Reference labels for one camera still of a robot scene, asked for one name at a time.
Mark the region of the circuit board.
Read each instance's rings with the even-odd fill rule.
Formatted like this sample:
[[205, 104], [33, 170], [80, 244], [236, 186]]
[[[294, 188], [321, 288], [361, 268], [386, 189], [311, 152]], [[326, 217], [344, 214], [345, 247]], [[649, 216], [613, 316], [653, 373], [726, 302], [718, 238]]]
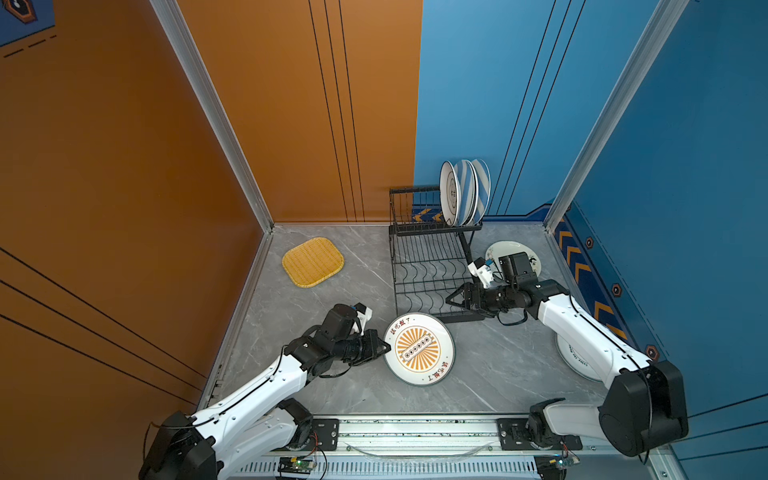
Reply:
[[534, 460], [541, 480], [565, 480], [568, 469], [581, 463], [576, 455], [536, 456]]
[[277, 479], [309, 479], [318, 473], [318, 462], [304, 457], [280, 457], [276, 469]]

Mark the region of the blue striped plate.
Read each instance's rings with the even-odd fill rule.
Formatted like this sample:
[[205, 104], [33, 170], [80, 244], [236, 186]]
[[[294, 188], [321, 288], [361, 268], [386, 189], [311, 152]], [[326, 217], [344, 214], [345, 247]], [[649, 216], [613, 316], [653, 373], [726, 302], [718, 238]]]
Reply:
[[457, 179], [460, 186], [460, 206], [458, 210], [457, 224], [466, 226], [470, 215], [470, 202], [473, 197], [473, 178], [470, 166], [470, 160], [463, 159], [455, 166]]
[[483, 160], [474, 159], [472, 163], [476, 170], [478, 186], [478, 201], [473, 221], [475, 224], [479, 224], [487, 211], [490, 201], [491, 175], [487, 164]]

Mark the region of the white green emblem plate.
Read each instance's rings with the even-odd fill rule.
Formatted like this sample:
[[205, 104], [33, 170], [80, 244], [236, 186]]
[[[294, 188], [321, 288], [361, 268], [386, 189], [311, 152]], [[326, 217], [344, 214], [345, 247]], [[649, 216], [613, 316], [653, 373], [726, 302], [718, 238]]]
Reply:
[[456, 226], [460, 206], [460, 186], [453, 164], [445, 161], [440, 171], [440, 202], [443, 219], [448, 226]]

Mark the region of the yellow woven square plate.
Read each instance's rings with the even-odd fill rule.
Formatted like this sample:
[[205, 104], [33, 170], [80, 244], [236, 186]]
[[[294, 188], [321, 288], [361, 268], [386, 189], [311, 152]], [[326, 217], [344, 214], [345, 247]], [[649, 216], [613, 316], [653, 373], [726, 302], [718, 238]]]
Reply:
[[281, 264], [297, 287], [312, 288], [339, 273], [345, 261], [331, 240], [315, 237], [289, 250]]

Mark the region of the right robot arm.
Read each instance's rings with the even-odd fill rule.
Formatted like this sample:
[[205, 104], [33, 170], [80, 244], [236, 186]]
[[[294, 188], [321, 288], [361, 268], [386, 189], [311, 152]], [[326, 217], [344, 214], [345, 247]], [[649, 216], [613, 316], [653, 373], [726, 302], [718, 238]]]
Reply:
[[496, 317], [520, 309], [563, 338], [593, 369], [608, 393], [602, 404], [545, 400], [529, 410], [530, 442], [550, 448], [565, 436], [608, 441], [619, 453], [639, 456], [685, 438], [688, 413], [681, 371], [669, 361], [652, 361], [580, 307], [555, 280], [537, 277], [524, 252], [500, 259], [503, 281], [482, 259], [469, 264], [474, 279], [446, 298], [447, 304]]

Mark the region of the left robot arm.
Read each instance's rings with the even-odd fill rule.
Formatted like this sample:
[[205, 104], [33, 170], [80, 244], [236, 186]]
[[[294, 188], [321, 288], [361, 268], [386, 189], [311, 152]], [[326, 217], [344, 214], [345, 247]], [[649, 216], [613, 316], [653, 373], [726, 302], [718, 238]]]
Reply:
[[295, 397], [335, 362], [356, 367], [391, 349], [367, 323], [369, 307], [336, 304], [322, 324], [284, 345], [277, 359], [228, 397], [157, 425], [141, 479], [227, 479], [254, 457], [282, 448], [314, 449], [312, 413]]

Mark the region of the green red rimmed plate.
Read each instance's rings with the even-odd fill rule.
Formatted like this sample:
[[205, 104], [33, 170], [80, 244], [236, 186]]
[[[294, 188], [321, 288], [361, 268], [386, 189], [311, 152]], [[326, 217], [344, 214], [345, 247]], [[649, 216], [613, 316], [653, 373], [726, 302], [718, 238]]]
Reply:
[[471, 207], [470, 215], [466, 223], [466, 225], [468, 226], [475, 225], [474, 218], [475, 218], [475, 214], [477, 212], [478, 203], [479, 203], [479, 187], [480, 187], [477, 167], [475, 166], [474, 160], [470, 161], [470, 166], [471, 166], [471, 172], [472, 172], [472, 178], [473, 178], [473, 190], [472, 190], [473, 197], [472, 197], [472, 201], [470, 202], [470, 207]]

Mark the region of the white plate red characters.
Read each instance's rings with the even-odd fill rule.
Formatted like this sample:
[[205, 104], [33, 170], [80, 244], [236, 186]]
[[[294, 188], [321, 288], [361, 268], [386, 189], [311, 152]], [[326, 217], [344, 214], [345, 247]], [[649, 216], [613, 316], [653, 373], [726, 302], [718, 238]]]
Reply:
[[556, 345], [561, 359], [578, 375], [588, 380], [604, 383], [603, 375], [597, 372], [587, 358], [568, 343], [564, 337], [555, 335]]

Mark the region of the orange sunburst round plate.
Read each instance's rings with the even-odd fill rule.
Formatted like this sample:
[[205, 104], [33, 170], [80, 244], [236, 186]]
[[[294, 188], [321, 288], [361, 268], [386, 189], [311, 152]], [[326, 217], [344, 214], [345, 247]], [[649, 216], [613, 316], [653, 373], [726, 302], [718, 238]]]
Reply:
[[412, 312], [399, 316], [387, 328], [391, 350], [384, 359], [403, 382], [420, 387], [443, 381], [456, 360], [453, 337], [436, 317]]

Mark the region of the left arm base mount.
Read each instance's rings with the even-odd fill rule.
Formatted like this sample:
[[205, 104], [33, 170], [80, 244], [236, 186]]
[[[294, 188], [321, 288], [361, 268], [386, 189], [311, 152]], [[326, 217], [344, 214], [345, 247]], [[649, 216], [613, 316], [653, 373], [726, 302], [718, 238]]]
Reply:
[[325, 452], [336, 451], [340, 437], [338, 418], [315, 418], [312, 426], [302, 426], [291, 442], [277, 452], [305, 451], [320, 447]]

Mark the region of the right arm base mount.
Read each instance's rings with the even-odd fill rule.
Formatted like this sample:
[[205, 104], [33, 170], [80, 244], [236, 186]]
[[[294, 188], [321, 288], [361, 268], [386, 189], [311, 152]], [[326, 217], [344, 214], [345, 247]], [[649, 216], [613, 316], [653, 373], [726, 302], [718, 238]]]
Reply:
[[578, 436], [546, 434], [539, 438], [534, 434], [533, 428], [528, 426], [528, 420], [523, 418], [499, 418], [496, 420], [496, 427], [503, 451], [560, 451], [562, 449], [580, 451], [584, 448]]

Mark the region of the black wire dish rack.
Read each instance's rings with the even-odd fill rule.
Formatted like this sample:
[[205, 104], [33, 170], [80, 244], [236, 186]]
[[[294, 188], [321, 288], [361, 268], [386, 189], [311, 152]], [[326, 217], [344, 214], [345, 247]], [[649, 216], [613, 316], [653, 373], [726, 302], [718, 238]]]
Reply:
[[466, 306], [450, 306], [446, 297], [466, 282], [479, 281], [467, 265], [480, 224], [448, 226], [438, 186], [392, 188], [389, 191], [389, 249], [396, 312], [421, 312], [445, 324], [481, 321]]

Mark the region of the aluminium front rail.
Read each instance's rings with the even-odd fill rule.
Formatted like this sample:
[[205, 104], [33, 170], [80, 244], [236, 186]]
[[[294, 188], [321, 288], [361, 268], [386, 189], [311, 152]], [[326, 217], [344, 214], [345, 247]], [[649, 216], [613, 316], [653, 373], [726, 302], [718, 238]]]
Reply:
[[[564, 450], [503, 451], [496, 420], [503, 417], [523, 418], [525, 413], [479, 414], [397, 414], [397, 415], [317, 415], [315, 418], [338, 418], [340, 437], [331, 454], [367, 455], [373, 457], [469, 457], [472, 455], [549, 455]], [[583, 434], [584, 448], [573, 453], [588, 455], [622, 455], [608, 441]]]

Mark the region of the white floral plate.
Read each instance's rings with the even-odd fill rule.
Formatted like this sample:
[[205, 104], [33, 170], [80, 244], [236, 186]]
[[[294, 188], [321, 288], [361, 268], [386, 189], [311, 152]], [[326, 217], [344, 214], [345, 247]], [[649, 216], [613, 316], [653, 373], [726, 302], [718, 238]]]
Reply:
[[542, 267], [539, 256], [528, 246], [516, 241], [498, 241], [490, 245], [485, 253], [486, 263], [492, 268], [494, 275], [502, 280], [500, 258], [517, 253], [525, 253], [535, 274], [541, 274]]

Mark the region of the left circuit board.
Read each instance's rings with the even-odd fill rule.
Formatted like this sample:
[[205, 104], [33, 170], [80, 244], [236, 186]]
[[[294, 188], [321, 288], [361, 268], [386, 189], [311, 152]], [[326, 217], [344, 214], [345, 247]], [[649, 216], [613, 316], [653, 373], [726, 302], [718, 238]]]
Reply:
[[277, 479], [309, 479], [318, 473], [318, 462], [304, 457], [280, 457], [276, 469]]

